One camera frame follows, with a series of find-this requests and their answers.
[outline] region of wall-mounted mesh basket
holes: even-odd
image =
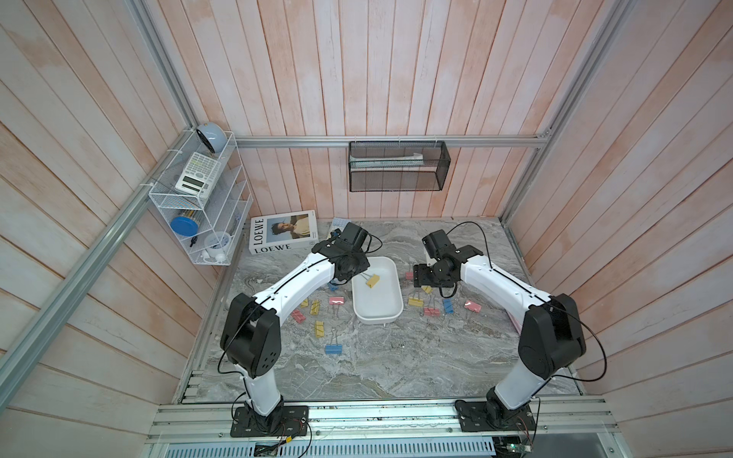
[[[349,191],[440,191],[451,156],[444,141],[352,141]]]

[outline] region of metal grate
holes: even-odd
[[[252,457],[255,442],[177,444],[170,445],[166,458]],[[279,449],[279,457],[298,457],[308,446],[305,440],[291,442]],[[495,456],[491,437],[450,437],[411,439],[317,440],[311,444],[306,457],[475,457]]]

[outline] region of wire rack organizer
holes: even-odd
[[[188,258],[194,264],[229,265],[234,248],[242,235],[242,228],[254,197],[247,180],[242,158],[236,149],[232,132],[225,132],[227,143],[215,159],[221,164],[219,178],[207,199],[200,194],[186,194],[176,190],[175,184],[194,152],[209,155],[204,144],[192,130],[175,156],[155,179],[150,199],[170,226],[182,214],[198,223],[195,235],[184,236],[173,231]],[[223,250],[226,259],[217,260],[209,251]]]

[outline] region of gray marble surface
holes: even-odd
[[[504,230],[496,219],[475,218],[486,231],[492,262],[526,279]],[[353,311],[351,285],[335,292],[318,289],[309,299],[320,299],[317,317],[301,309],[306,321],[298,324],[292,317],[281,329],[282,354],[275,371],[285,399],[379,399],[448,396],[484,396],[498,383],[517,360],[519,335],[507,313],[466,285],[453,298],[454,314],[443,313],[442,299],[435,290],[427,295],[405,280],[412,265],[424,262],[421,239],[438,229],[448,231],[456,223],[449,218],[433,221],[354,221],[383,240],[384,246],[372,256],[387,256],[397,264],[403,313],[387,325],[365,325]],[[330,221],[319,221],[321,240]],[[471,244],[484,251],[481,232],[466,224],[451,233],[457,246]],[[228,301],[245,292],[253,295],[278,281],[302,262],[307,248],[276,254],[250,255],[245,250],[229,291]],[[422,308],[409,306],[407,296],[419,293],[427,303],[441,310],[439,317],[425,317]],[[338,313],[328,305],[330,296],[344,296],[346,304]],[[482,305],[476,314],[463,308],[466,300]],[[217,317],[219,333],[208,342],[208,360],[197,395],[189,402],[231,402],[243,390],[237,375],[219,375],[216,364],[221,356],[218,339],[226,319],[226,309]],[[324,322],[325,338],[314,334],[316,320]],[[341,355],[326,355],[332,329],[343,346]],[[232,365],[224,359],[222,370]],[[577,394],[571,380],[550,382],[543,393]]]

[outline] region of wooden wall panel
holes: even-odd
[[[510,221],[637,457],[733,451],[732,26],[730,0],[638,3]]]
[[[127,8],[0,4],[2,355],[185,127]],[[136,456],[217,275],[146,213],[0,416],[3,452]]]
[[[146,2],[188,97],[238,135],[538,133],[613,3]],[[439,192],[350,193],[341,149],[260,149],[245,167],[265,213],[495,216],[532,152],[452,150]]]

